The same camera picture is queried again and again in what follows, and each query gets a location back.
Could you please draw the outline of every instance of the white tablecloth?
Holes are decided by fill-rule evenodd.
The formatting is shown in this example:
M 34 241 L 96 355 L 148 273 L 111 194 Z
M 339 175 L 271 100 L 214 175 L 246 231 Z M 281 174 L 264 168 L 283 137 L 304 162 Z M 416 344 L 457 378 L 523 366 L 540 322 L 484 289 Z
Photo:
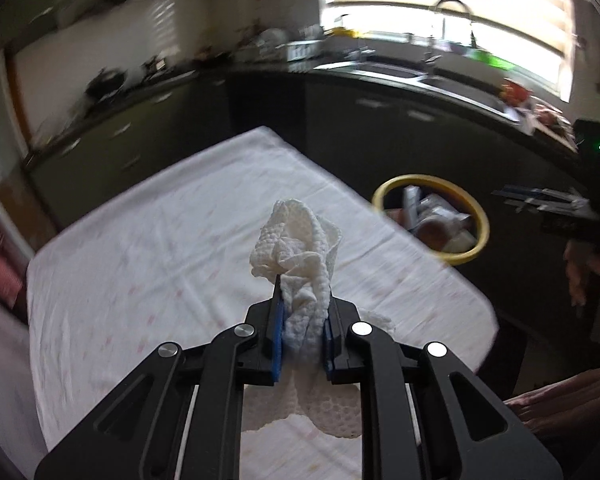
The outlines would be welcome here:
M 344 184 L 258 128 L 192 156 L 62 232 L 29 265 L 31 368 L 49 448 L 161 342 L 209 342 L 272 285 L 249 254 L 276 200 L 338 225 L 335 296 L 377 309 L 396 340 L 445 342 L 470 368 L 497 325 L 485 297 Z M 242 438 L 243 479 L 347 479 L 361 442 L 302 416 Z

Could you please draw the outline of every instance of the countertop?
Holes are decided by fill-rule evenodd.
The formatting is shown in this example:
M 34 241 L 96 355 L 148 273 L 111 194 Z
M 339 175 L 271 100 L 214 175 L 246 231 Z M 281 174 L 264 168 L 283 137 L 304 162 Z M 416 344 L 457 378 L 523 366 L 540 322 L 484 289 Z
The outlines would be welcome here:
M 481 124 L 493 131 L 496 131 L 510 140 L 532 150 L 537 155 L 551 162 L 559 169 L 576 180 L 582 179 L 582 168 L 580 167 L 577 153 L 567 147 L 564 143 L 560 143 L 559 139 L 554 139 L 541 131 L 538 126 L 541 126 L 537 121 L 526 120 L 522 118 L 519 123 L 510 123 L 504 120 L 497 120 L 478 110 L 469 108 L 461 103 L 442 100 L 433 92 L 425 92 L 420 88 L 401 84 L 390 80 L 380 80 L 369 76 L 361 76 L 356 74 L 333 72 L 328 70 L 314 70 L 317 66 L 325 63 L 334 62 L 329 58 L 321 58 L 315 60 L 296 61 L 296 62 L 260 62 L 260 63 L 232 63 L 216 68 L 194 70 L 173 77 L 172 79 L 158 82 L 151 86 L 146 86 L 129 92 L 126 96 L 118 101 L 115 101 L 110 107 L 105 110 L 90 114 L 88 117 L 80 120 L 72 126 L 68 131 L 48 143 L 43 149 L 32 150 L 29 156 L 24 161 L 23 167 L 25 171 L 31 171 L 39 164 L 44 162 L 58 150 L 67 146 L 75 139 L 80 137 L 84 132 L 92 129 L 97 124 L 107 118 L 120 113 L 130 106 L 149 99 L 155 94 L 164 92 L 168 89 L 186 84 L 198 78 L 213 78 L 213 77 L 232 77 L 239 75 L 261 74 L 261 75 L 277 75 L 300 77 L 303 80 L 331 82 L 337 85 L 351 86 L 355 85 L 358 88 L 366 89 L 367 91 L 382 93 L 395 98 L 409 98 L 410 100 L 419 101 L 423 104 L 437 107 L 441 110 L 462 116 L 475 123 Z M 454 78 L 453 74 L 440 73 L 441 76 Z M 474 82 L 462 80 L 466 84 Z M 480 89 L 497 92 L 497 89 L 488 89 L 484 84 L 475 82 L 474 86 Z

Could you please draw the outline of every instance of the black device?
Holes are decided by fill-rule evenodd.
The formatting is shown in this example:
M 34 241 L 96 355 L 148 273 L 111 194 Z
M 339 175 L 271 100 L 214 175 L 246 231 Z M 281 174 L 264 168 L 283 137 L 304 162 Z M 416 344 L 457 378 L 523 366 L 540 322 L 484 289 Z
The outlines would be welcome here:
M 237 480 L 243 388 L 278 380 L 283 320 L 278 278 L 270 300 L 211 343 L 163 343 L 51 450 L 35 480 L 171 480 L 181 447 L 182 480 Z M 562 478 L 540 441 L 440 342 L 397 343 L 332 297 L 323 361 L 333 384 L 360 384 L 364 480 Z

